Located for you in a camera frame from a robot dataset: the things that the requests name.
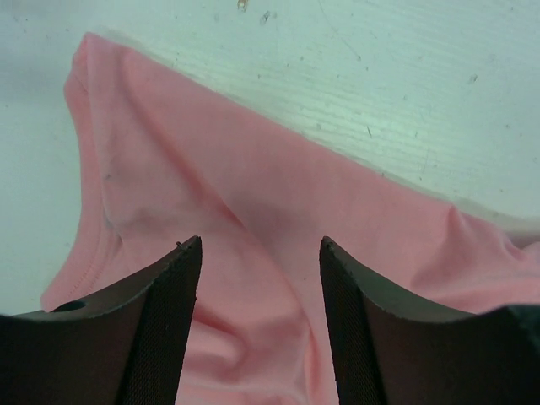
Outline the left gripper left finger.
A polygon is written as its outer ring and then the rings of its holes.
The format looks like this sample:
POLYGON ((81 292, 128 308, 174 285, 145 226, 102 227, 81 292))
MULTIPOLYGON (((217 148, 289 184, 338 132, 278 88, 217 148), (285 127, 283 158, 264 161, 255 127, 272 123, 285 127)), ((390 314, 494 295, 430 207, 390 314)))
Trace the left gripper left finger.
POLYGON ((4 404, 172 404, 202 241, 55 310, 1 319, 4 404))

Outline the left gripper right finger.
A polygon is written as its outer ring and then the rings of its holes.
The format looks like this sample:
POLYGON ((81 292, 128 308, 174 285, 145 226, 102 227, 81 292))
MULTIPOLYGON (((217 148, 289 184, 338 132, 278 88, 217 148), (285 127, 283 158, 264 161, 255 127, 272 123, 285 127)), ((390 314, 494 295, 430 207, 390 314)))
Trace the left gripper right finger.
POLYGON ((334 240, 320 276, 341 404, 536 404, 539 309, 478 315, 427 300, 334 240))

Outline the pink t shirt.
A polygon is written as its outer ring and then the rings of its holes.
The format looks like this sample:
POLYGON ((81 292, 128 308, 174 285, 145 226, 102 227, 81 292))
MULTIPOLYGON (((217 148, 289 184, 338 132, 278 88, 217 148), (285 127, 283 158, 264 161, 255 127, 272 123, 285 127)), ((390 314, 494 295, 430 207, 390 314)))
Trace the pink t shirt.
POLYGON ((81 159, 47 310, 202 239, 179 404, 338 402, 321 239, 406 289, 482 312, 539 301, 539 246, 388 180, 132 48, 88 33, 64 87, 81 159))

